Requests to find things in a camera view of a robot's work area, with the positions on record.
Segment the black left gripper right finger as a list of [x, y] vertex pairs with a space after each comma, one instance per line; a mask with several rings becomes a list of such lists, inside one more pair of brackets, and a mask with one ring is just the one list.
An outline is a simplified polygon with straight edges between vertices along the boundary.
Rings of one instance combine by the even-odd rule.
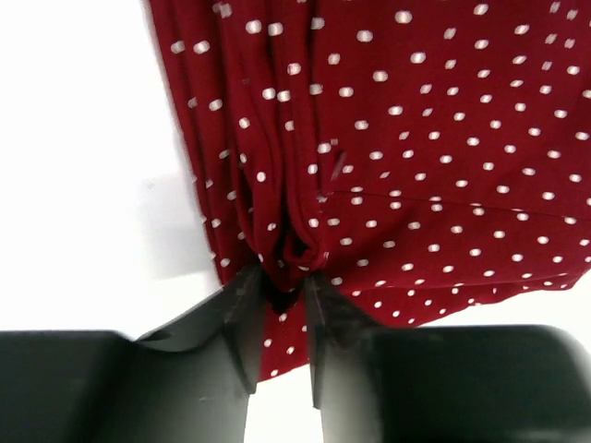
[[304, 292], [325, 441], [589, 440], [589, 361], [559, 329], [389, 328], [319, 274]]

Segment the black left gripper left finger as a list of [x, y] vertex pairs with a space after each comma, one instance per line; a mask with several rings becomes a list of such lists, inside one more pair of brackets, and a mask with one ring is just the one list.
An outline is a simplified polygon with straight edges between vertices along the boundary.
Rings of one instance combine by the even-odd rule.
[[5, 331], [5, 442], [240, 442], [259, 380], [258, 267], [162, 327]]

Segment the red polka dot skirt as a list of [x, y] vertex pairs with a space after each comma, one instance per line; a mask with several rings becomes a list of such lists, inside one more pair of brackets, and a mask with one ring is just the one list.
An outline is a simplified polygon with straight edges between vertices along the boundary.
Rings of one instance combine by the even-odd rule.
[[222, 283], [271, 283], [260, 376], [320, 272], [417, 327], [590, 270], [586, 1], [152, 1]]

